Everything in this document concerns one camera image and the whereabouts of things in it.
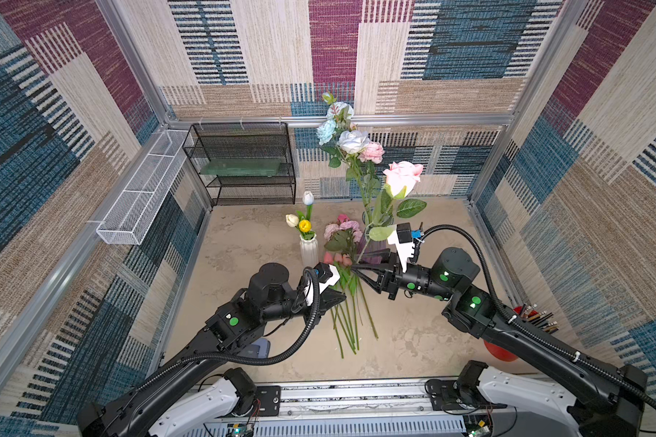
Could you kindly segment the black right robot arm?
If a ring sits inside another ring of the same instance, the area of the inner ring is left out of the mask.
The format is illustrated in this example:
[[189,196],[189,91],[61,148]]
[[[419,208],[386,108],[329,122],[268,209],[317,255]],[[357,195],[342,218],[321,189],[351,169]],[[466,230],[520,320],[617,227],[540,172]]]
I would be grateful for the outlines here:
[[430,268],[401,263],[390,252],[380,264],[355,264],[352,270],[391,299],[407,291],[446,302],[442,314],[456,329],[509,351],[552,378],[561,385],[562,398],[570,400],[562,416],[582,436],[636,436],[646,407],[656,411],[643,371],[595,360],[522,322],[510,307],[496,304],[474,285],[480,269],[464,249],[444,249]]

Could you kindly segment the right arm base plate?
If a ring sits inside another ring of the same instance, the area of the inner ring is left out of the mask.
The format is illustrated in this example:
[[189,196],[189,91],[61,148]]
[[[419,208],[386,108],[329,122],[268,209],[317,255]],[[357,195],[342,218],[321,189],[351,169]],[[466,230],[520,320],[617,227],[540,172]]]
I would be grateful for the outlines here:
[[495,403],[479,391],[479,377],[488,364],[469,361],[455,379],[430,379],[425,383],[425,391],[434,411],[452,413],[468,411],[470,413],[492,409],[505,409],[504,403]]

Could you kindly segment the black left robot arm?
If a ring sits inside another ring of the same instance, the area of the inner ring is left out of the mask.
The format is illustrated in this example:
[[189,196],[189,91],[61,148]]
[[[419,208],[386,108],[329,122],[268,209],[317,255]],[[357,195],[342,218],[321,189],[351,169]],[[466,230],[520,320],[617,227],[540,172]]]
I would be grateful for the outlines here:
[[[267,263],[249,285],[218,307],[195,337],[144,382],[105,405],[91,403],[77,416],[82,436],[182,436],[205,419],[249,418],[260,410],[257,387],[244,366],[271,366],[292,357],[330,309],[344,302],[332,264],[304,269],[297,287],[278,263]],[[304,320],[285,351],[253,358],[244,351],[268,322]]]

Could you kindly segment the pink rosebud stem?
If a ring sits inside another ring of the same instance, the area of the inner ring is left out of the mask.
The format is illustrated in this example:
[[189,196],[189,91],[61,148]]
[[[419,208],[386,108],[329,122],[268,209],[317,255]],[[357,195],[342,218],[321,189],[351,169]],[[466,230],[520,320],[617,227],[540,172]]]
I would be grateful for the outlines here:
[[412,218],[425,209],[423,200],[408,199],[421,181],[424,169],[422,164],[401,161],[389,164],[383,170],[382,178],[378,178],[372,163],[366,164],[363,173],[358,172],[366,219],[364,244],[358,262],[366,256],[372,241],[387,240],[386,231],[392,225],[390,220]]

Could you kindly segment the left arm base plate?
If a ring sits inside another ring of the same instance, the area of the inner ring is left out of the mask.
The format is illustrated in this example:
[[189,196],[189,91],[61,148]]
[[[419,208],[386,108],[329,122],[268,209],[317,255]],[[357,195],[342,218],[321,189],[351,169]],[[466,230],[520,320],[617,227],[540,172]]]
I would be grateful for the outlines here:
[[280,385],[257,386],[251,404],[253,417],[277,417],[280,414],[281,400]]

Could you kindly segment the pink carnation stem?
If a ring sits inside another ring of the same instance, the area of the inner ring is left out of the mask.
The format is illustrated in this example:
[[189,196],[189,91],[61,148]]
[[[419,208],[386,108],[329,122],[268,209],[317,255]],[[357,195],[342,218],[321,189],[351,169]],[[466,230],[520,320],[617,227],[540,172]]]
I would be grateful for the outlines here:
[[362,229],[360,229],[359,223],[355,220],[350,220],[344,214],[338,216],[336,225],[337,230],[332,234],[332,241],[340,242],[342,246],[335,253],[333,264],[339,270],[339,284],[348,297],[346,304],[342,305],[340,309],[341,323],[344,327],[345,338],[348,340],[354,353],[356,353],[360,348],[358,324],[363,324],[361,308],[364,308],[366,312],[366,317],[369,320],[373,335],[377,340],[379,339],[366,295],[364,294],[362,280],[351,271],[352,265],[357,262],[359,252],[364,247],[364,234],[362,233]]

